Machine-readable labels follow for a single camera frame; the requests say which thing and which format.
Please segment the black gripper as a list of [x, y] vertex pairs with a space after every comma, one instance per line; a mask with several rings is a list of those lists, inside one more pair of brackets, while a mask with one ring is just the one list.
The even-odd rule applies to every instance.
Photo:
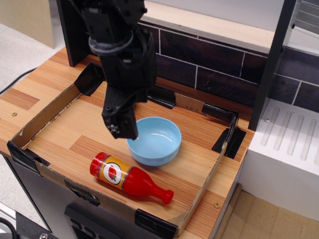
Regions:
[[157, 78], [156, 47], [150, 31], [104, 31], [98, 34], [107, 89], [102, 117], [115, 139], [138, 137], [136, 102], [146, 102]]

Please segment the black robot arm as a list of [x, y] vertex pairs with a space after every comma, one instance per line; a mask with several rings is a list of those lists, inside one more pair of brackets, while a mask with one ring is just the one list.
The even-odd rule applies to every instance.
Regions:
[[89, 33], [89, 47], [102, 65], [107, 89], [102, 117], [114, 138], [138, 137], [134, 106], [148, 100], [157, 79], [153, 34], [138, 22], [142, 0], [74, 0]]

